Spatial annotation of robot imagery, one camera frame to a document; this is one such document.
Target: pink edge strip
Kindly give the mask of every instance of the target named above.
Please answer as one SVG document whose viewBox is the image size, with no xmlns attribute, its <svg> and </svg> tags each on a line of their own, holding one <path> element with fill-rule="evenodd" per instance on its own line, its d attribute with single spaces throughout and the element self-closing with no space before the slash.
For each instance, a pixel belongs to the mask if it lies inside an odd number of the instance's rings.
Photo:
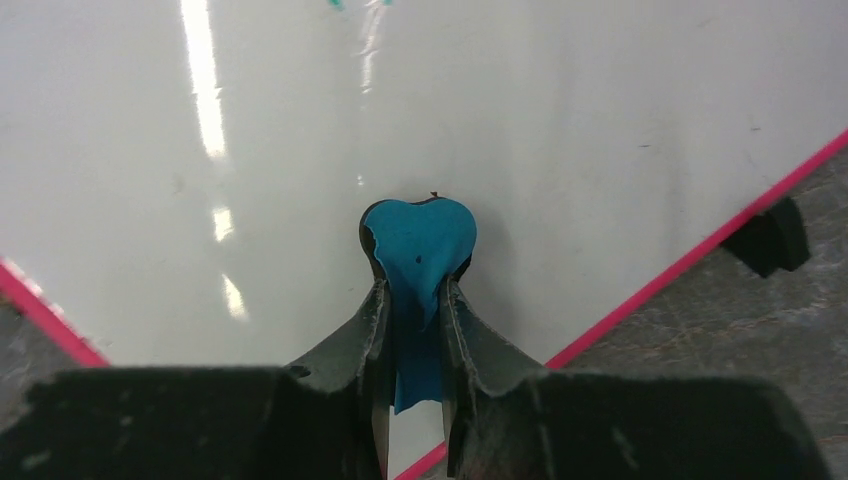
<svg viewBox="0 0 848 480">
<path fill-rule="evenodd" d="M 632 297 L 628 298 L 618 308 L 609 313 L 600 322 L 596 323 L 592 328 L 586 331 L 571 345 L 550 359 L 545 365 L 551 368 L 561 368 L 581 352 L 589 348 L 593 343 L 597 342 L 602 336 L 618 325 L 634 310 L 648 301 L 657 292 L 662 290 L 666 285 L 671 283 L 681 273 L 692 267 L 698 260 L 715 249 L 725 238 L 738 230 L 742 225 L 750 220 L 754 215 L 762 212 L 780 199 L 790 188 L 803 180 L 807 175 L 813 173 L 815 169 L 820 167 L 830 157 L 839 153 L 840 150 L 848 146 L 848 130 L 842 132 L 838 137 L 833 139 L 824 148 L 816 152 L 809 160 L 801 164 L 783 180 L 777 182 L 760 198 L 756 199 L 752 204 L 748 205 L 744 210 L 739 212 L 729 222 L 724 224 L 715 233 L 707 237 L 698 246 L 693 248 L 689 253 L 684 255 L 680 260 L 674 262 L 657 278 L 648 282 L 641 290 L 636 292 Z M 436 448 L 421 457 L 420 460 L 412 464 L 403 473 L 397 476 L 395 480 L 414 480 L 428 470 L 433 468 L 447 453 L 445 444 L 440 443 Z"/>
<path fill-rule="evenodd" d="M 105 367 L 109 362 L 31 292 L 6 264 L 0 262 L 0 292 L 36 324 L 56 345 L 83 367 Z"/>
</svg>

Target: small black mark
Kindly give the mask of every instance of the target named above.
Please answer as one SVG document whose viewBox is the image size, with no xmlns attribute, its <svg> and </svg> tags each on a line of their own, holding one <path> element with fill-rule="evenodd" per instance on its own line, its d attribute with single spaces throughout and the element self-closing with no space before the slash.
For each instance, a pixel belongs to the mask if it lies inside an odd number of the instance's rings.
<svg viewBox="0 0 848 480">
<path fill-rule="evenodd" d="M 182 175 L 175 173 L 174 177 L 171 179 L 171 187 L 173 188 L 173 195 L 183 193 L 183 190 L 185 190 L 185 178 Z"/>
<path fill-rule="evenodd" d="M 715 20 L 715 17 L 710 17 L 710 18 L 708 18 L 708 19 L 706 19 L 706 20 L 703 20 L 703 21 L 701 21 L 701 22 L 698 22 L 698 28 L 704 28 L 704 27 L 706 27 L 707 25 L 709 25 L 709 24 L 713 23 L 713 20 Z"/>
<path fill-rule="evenodd" d="M 749 125 L 748 130 L 750 130 L 752 132 L 759 132 L 760 130 L 762 130 L 762 128 L 758 127 L 754 123 L 754 115 L 752 115 L 750 113 L 748 114 L 748 125 Z"/>
</svg>

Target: concrete floor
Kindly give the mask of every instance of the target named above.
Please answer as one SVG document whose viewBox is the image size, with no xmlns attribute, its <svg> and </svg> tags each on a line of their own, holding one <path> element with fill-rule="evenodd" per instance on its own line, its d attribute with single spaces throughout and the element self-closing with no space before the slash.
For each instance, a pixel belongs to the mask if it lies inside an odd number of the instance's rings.
<svg viewBox="0 0 848 480">
<path fill-rule="evenodd" d="M 792 195 L 813 258 L 762 280 L 717 250 L 568 368 L 745 373 L 781 385 L 806 416 L 836 479 L 848 479 L 848 152 Z M 25 318 L 0 307 L 0 428 L 21 392 L 75 368 Z M 426 478 L 444 478 L 444 465 Z"/>
</svg>

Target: teal foam piece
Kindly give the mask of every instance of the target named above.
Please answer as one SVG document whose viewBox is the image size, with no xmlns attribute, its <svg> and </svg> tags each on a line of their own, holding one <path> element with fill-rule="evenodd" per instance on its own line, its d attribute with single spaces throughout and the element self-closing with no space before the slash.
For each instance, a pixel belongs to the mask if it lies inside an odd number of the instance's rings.
<svg viewBox="0 0 848 480">
<path fill-rule="evenodd" d="M 365 216 L 374 258 L 392 295 L 395 413 L 421 400 L 442 400 L 438 322 L 439 284 L 471 256 L 474 216 L 461 203 L 438 197 L 412 204 L 386 200 Z"/>
</svg>

